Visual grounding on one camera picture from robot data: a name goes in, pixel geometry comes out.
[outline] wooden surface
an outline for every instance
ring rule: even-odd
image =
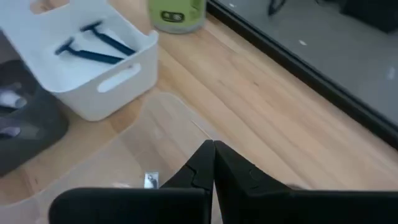
[[[47,0],[46,9],[61,0]],[[144,33],[145,0],[111,4]],[[239,153],[276,179],[308,189],[398,189],[398,153],[208,15],[186,35],[161,32],[159,81],[109,118],[67,111],[68,134],[0,180],[0,200],[32,195],[85,160],[135,120],[148,94],[167,91],[211,123]],[[173,164],[172,156],[161,157]]]

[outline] small white item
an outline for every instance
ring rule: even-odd
[[[299,42],[301,45],[303,45],[303,46],[307,46],[307,43],[304,42],[303,40],[298,40],[298,42]]]
[[[144,179],[145,189],[158,189],[159,188],[159,173],[158,172],[146,172]]]
[[[16,92],[8,89],[0,89],[0,106],[20,109],[24,107],[26,103],[27,100]]]
[[[129,185],[127,183],[120,183],[120,182],[113,183],[112,186],[117,187],[117,188],[122,188],[122,189],[132,188],[131,185]]]
[[[88,121],[98,121],[141,95],[157,81],[158,33],[144,35],[106,0],[70,0],[38,15],[31,0],[0,1],[0,29],[40,85]],[[125,56],[80,28],[101,20],[99,31],[129,46]],[[116,65],[70,54],[55,55],[69,37],[73,47],[125,58]]]
[[[18,127],[6,127],[0,129],[0,134],[5,134],[9,137],[16,137],[19,133],[21,133],[21,129]]]

